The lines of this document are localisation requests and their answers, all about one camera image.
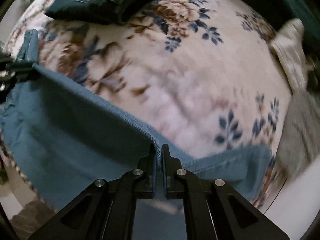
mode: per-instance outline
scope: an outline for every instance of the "blue fabric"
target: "blue fabric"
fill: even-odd
[[[19,60],[36,61],[36,40],[36,30],[26,32]],[[41,77],[11,91],[1,109],[1,130],[21,171],[58,210],[95,179],[117,179],[135,168],[151,143],[158,164],[167,143],[171,155],[201,178],[223,178],[246,199],[257,196],[269,148],[243,147],[192,160],[152,127],[63,74],[33,67]]]

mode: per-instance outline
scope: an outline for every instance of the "round metal bolt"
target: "round metal bolt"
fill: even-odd
[[[102,186],[105,184],[105,182],[104,182],[103,179],[97,179],[97,180],[94,182],[94,184],[95,184],[96,187],[102,187]]]
[[[140,176],[142,173],[143,173],[143,170],[142,170],[142,169],[135,169],[135,170],[133,170],[133,174],[136,175],[136,176]]]
[[[214,183],[218,186],[218,187],[222,187],[224,185],[224,180],[223,179],[216,179],[214,181]]]
[[[178,170],[177,170],[177,174],[178,174],[179,176],[183,176],[183,175],[186,175],[186,174],[187,174],[187,171],[184,170],[184,169],[178,169]]]

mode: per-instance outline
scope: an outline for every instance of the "floral fabric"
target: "floral fabric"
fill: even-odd
[[[240,0],[154,0],[127,25],[54,21],[35,0],[6,43],[39,31],[39,60],[152,125],[197,159],[264,143],[276,152],[291,98],[267,42],[273,28]],[[270,164],[264,192],[275,178]]]

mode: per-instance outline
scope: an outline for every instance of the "floral blanket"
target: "floral blanket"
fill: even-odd
[[[54,21],[35,0],[5,49],[39,31],[39,61],[152,125],[193,158],[264,143],[291,98],[273,28],[240,0],[154,0],[125,26]],[[273,180],[272,166],[256,204]]]

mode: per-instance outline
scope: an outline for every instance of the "white floor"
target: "white floor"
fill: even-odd
[[[21,0],[15,0],[0,22],[0,40],[5,42],[24,11]],[[320,157],[295,181],[286,181],[265,215],[291,240],[299,240],[320,209]],[[8,169],[10,184],[0,186],[0,202],[9,219],[35,194],[13,169]]]

